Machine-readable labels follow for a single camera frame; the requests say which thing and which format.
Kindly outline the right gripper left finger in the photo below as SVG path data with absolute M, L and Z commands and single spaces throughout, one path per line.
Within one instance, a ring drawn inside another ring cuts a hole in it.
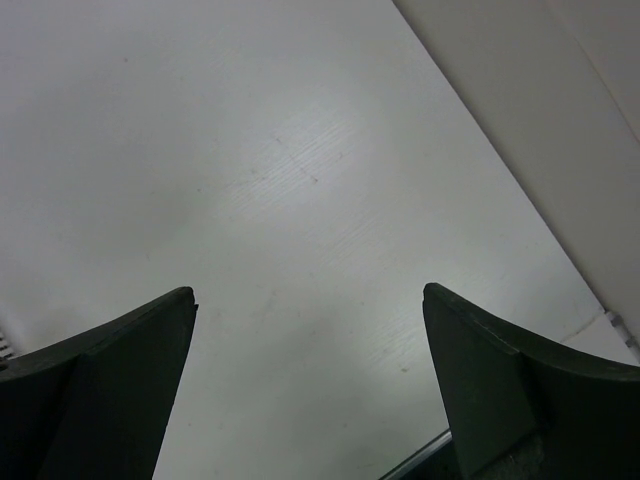
M 192 288 L 180 287 L 2 360 L 2 478 L 152 478 L 197 309 Z

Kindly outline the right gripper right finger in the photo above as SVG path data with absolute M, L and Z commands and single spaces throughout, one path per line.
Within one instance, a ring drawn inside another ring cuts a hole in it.
M 549 340 L 437 283 L 423 295 L 464 478 L 638 478 L 638 367 Z

